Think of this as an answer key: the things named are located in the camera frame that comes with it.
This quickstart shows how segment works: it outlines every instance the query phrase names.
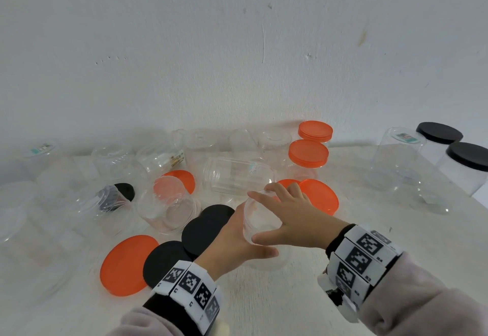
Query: pink sleeve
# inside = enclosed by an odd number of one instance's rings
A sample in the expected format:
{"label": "pink sleeve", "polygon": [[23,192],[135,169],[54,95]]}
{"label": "pink sleeve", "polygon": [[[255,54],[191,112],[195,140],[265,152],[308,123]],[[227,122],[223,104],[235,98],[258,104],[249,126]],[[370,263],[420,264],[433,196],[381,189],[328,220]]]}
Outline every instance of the pink sleeve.
{"label": "pink sleeve", "polygon": [[146,308],[135,308],[125,314],[120,326],[107,336],[184,336],[171,322]]}
{"label": "pink sleeve", "polygon": [[378,336],[488,335],[488,309],[448,289],[407,253],[368,296],[359,318]]}

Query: wooden table surface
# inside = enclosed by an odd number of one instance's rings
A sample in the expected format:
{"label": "wooden table surface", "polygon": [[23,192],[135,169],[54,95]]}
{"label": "wooden table surface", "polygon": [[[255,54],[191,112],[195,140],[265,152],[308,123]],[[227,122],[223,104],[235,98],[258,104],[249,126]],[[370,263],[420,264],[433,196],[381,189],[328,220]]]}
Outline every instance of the wooden table surface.
{"label": "wooden table surface", "polygon": [[[339,198],[336,216],[375,228],[449,287],[488,304],[488,211],[424,160],[419,170],[434,175],[436,190],[455,202],[450,214],[433,214],[407,190],[386,194],[371,189],[363,176],[374,151],[372,146],[330,149],[319,179]],[[100,284],[100,266],[118,242],[139,233],[160,242],[175,239],[151,228],[141,232],[138,224],[90,247],[70,281],[45,302],[17,309],[0,294],[1,334],[86,336],[110,331],[125,312],[146,301],[150,289],[129,297],[111,296]],[[290,263],[281,271],[243,266],[219,279],[225,297],[219,318],[229,324],[233,336],[371,334],[363,325],[345,321],[317,285],[316,277],[326,265],[322,250],[293,248]]]}

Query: person's left hand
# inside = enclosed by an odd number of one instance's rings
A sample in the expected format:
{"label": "person's left hand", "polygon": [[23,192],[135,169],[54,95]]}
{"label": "person's left hand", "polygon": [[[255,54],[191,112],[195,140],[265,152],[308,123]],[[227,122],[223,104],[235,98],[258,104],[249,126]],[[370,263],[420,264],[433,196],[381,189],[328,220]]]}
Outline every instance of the person's left hand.
{"label": "person's left hand", "polygon": [[204,268],[214,281],[233,271],[246,260],[278,256],[278,250],[275,247],[253,245],[244,238],[242,233],[244,204],[237,207],[215,240],[195,260],[195,263]]}

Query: person's right hand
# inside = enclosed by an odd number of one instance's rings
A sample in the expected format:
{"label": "person's right hand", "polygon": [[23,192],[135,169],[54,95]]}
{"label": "person's right hand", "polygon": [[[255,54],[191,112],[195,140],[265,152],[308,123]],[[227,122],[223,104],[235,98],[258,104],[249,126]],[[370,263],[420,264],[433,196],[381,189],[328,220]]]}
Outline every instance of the person's right hand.
{"label": "person's right hand", "polygon": [[293,245],[325,250],[349,224],[313,207],[296,183],[292,183],[288,190],[279,183],[270,183],[265,190],[275,192],[280,201],[255,191],[247,194],[271,210],[281,220],[282,226],[254,234],[251,239],[258,245]]}

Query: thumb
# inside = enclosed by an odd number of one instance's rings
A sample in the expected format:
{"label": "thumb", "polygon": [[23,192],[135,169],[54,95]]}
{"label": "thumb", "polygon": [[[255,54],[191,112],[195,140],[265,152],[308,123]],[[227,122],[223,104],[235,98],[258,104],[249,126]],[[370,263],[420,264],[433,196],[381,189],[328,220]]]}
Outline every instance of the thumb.
{"label": "thumb", "polygon": [[283,245],[284,241],[283,227],[273,231],[265,231],[254,234],[251,241],[258,245]]}
{"label": "thumb", "polygon": [[269,259],[277,257],[280,253],[276,247],[253,245],[252,251],[249,253],[250,259]]}

